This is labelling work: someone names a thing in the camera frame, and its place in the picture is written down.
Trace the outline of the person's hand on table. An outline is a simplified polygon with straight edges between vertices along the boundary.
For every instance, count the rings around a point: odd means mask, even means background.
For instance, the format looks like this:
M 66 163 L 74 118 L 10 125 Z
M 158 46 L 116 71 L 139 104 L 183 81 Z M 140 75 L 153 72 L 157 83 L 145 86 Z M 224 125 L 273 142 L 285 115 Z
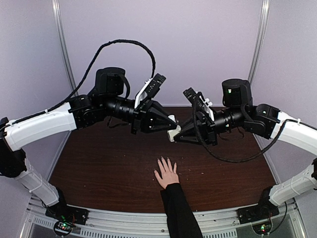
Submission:
M 154 174 L 163 189 L 166 189 L 171 184 L 180 183 L 177 174 L 177 163 L 172 164 L 169 158 L 166 159 L 164 157 L 158 159 L 157 162 L 159 172 L 154 170 Z

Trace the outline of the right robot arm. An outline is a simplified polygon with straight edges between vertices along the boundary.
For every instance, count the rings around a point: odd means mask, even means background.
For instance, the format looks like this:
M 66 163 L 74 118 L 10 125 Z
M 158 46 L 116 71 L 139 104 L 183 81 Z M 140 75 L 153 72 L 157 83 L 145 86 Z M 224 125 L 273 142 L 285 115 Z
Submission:
M 171 142 L 202 145 L 217 160 L 228 163 L 251 161 L 268 151 L 276 141 L 284 141 L 312 154 L 317 153 L 317 129 L 295 119 L 268 104 L 253 104 L 251 85 L 248 80 L 228 79 L 222 82 L 224 110 L 212 108 L 208 98 L 189 88 L 183 92 L 192 104 L 191 116 L 176 129 L 168 131 Z M 228 159 L 216 155 L 208 145 L 217 145 L 221 133 L 234 128 L 271 140 L 260 152 L 245 159 Z

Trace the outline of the aluminium corner post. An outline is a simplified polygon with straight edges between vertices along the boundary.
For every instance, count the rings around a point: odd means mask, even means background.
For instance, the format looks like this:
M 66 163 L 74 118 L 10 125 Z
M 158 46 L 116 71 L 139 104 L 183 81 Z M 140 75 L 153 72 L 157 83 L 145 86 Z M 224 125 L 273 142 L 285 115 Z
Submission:
M 53 7 L 53 16 L 55 19 L 55 24 L 57 27 L 57 33 L 59 37 L 59 43 L 61 47 L 62 59 L 63 59 L 67 79 L 70 84 L 70 88 L 73 91 L 76 88 L 76 82 L 74 79 L 74 75 L 73 75 L 73 71 L 72 71 L 71 63 L 70 63 L 70 58 L 69 58 L 69 54 L 67 50 L 59 0 L 52 0 L 52 7 Z
M 251 85 L 255 79 L 256 70 L 260 60 L 261 49 L 263 47 L 265 33 L 267 29 L 269 9 L 270 9 L 270 0 L 263 0 L 261 13 L 260 13 L 260 19 L 259 19 L 259 25 L 258 25 L 256 44 L 254 48 L 254 54 L 253 54 L 253 58 L 252 58 L 252 62 L 251 62 L 250 70 L 249 70 L 249 75 L 248 75 L 248 81 Z

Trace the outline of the right aluminium corner post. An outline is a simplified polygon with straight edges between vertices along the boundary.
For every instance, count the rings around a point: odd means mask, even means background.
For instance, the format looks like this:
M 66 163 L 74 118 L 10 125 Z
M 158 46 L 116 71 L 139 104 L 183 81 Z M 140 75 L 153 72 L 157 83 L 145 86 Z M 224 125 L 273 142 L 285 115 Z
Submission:
M 258 25 L 256 44 L 254 48 L 254 54 L 253 54 L 253 58 L 252 58 L 252 62 L 251 62 L 250 70 L 249 70 L 249 75 L 248 75 L 248 81 L 251 85 L 255 79 L 256 70 L 260 60 L 261 49 L 263 47 L 265 33 L 267 29 L 269 9 L 270 9 L 270 0 L 263 0 L 261 13 L 260 13 L 260 19 L 259 19 L 259 25 Z

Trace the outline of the white nail polish cap brush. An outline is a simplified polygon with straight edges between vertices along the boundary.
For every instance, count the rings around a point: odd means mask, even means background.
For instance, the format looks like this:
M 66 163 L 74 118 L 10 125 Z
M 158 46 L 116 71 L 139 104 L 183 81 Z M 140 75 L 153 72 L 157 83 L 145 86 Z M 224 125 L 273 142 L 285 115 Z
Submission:
M 175 115 L 169 115 L 168 118 L 171 119 L 173 122 L 177 123 Z

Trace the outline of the left aluminium corner post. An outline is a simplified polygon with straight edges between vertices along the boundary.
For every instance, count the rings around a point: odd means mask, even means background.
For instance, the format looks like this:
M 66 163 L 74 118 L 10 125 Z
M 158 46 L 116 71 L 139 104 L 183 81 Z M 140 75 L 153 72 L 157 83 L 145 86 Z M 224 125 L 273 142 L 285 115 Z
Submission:
M 70 63 L 70 58 L 69 58 L 69 54 L 67 50 L 59 0 L 52 0 L 52 7 L 53 7 L 53 16 L 55 19 L 55 24 L 57 27 L 57 33 L 59 37 L 59 43 L 61 47 L 62 59 L 63 59 L 67 79 L 70 84 L 70 88 L 73 91 L 76 88 L 76 82 L 74 79 L 74 75 L 73 75 L 73 71 L 72 71 L 71 63 Z

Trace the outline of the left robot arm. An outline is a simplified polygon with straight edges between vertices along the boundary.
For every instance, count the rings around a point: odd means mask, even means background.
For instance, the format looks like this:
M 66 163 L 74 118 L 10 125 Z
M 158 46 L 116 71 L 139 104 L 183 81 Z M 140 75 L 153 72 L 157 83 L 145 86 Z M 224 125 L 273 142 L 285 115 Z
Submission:
M 107 117 L 120 119 L 131 125 L 131 132 L 152 133 L 177 128 L 173 115 L 154 101 L 165 77 L 157 74 L 130 100 L 130 85 L 125 70 L 106 67 L 96 73 L 93 89 L 87 95 L 67 99 L 53 110 L 46 110 L 25 119 L 0 121 L 0 173 L 19 181 L 30 193 L 52 207 L 60 220 L 71 216 L 62 193 L 49 184 L 32 167 L 23 150 L 25 145 L 66 131 L 80 130 L 103 121 Z

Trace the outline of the black sleeved forearm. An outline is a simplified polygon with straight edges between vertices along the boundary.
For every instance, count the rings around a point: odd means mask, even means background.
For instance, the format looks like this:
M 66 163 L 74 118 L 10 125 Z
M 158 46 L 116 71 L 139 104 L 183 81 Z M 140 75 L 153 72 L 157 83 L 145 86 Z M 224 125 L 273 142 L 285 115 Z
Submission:
M 201 238 L 202 232 L 179 183 L 160 192 L 171 238 Z

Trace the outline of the white nail polish bottle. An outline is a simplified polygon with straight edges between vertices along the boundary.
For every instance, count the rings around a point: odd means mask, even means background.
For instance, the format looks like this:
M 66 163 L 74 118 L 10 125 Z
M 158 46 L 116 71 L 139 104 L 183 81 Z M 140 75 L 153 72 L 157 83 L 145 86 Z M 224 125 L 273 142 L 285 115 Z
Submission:
M 168 130 L 168 138 L 170 142 L 175 142 L 175 136 L 178 135 L 181 132 L 181 126 L 177 125 L 176 129 Z

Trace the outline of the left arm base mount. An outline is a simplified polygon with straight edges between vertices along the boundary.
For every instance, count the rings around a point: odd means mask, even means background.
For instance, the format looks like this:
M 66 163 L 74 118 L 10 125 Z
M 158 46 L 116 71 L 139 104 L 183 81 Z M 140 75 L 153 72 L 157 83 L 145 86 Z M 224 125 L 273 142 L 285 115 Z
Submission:
M 88 219 L 89 211 L 87 209 L 68 205 L 49 207 L 43 202 L 42 206 L 46 209 L 46 216 L 56 219 L 53 231 L 59 237 L 70 235 L 73 231 L 79 229 L 78 225 L 85 225 Z

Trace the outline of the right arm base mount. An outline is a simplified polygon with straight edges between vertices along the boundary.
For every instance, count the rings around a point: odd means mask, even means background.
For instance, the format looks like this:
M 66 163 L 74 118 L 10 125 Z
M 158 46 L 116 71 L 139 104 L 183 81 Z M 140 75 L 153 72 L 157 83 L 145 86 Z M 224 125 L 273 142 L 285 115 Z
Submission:
M 279 215 L 276 206 L 254 205 L 237 210 L 240 224 L 251 223 L 255 234 L 260 236 L 269 235 L 273 231 L 273 216 Z

